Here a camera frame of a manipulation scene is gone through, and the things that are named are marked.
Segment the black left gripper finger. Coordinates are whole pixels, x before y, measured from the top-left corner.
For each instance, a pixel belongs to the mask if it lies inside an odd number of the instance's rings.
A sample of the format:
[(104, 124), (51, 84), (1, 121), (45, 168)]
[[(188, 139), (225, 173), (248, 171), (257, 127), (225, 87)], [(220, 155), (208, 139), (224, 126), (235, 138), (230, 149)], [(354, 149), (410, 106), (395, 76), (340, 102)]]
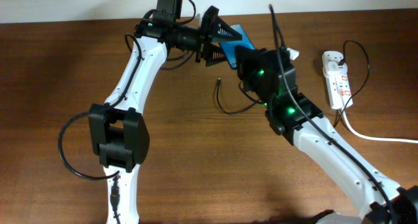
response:
[(242, 35), (227, 25), (220, 17), (215, 19), (214, 42), (231, 42), (242, 40)]
[(205, 48), (205, 61), (207, 67), (222, 63), (226, 60), (226, 55), (220, 46), (210, 43)]

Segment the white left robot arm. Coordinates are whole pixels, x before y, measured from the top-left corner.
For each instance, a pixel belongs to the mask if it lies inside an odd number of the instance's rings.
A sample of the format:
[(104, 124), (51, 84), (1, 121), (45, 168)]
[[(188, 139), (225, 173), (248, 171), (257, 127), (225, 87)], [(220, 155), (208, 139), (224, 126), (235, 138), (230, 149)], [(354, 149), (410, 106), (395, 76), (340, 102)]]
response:
[(127, 66), (104, 104), (89, 110), (93, 152), (104, 169), (108, 186), (107, 223), (139, 223), (138, 175), (150, 146), (143, 113), (157, 72), (171, 48), (191, 51), (207, 65), (225, 60), (219, 44), (242, 40), (216, 7), (209, 7), (197, 28), (177, 22), (177, 14), (157, 10), (143, 18), (133, 33)]

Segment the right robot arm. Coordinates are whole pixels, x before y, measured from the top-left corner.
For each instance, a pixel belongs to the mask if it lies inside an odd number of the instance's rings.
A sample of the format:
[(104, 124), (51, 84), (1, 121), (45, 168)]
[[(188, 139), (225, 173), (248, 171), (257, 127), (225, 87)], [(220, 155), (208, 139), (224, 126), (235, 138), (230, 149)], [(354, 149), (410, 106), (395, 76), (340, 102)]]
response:
[(345, 141), (298, 92), (289, 52), (235, 48), (238, 77), (266, 106), (272, 130), (315, 161), (354, 205), (363, 223), (416, 223), (417, 187), (403, 188)]

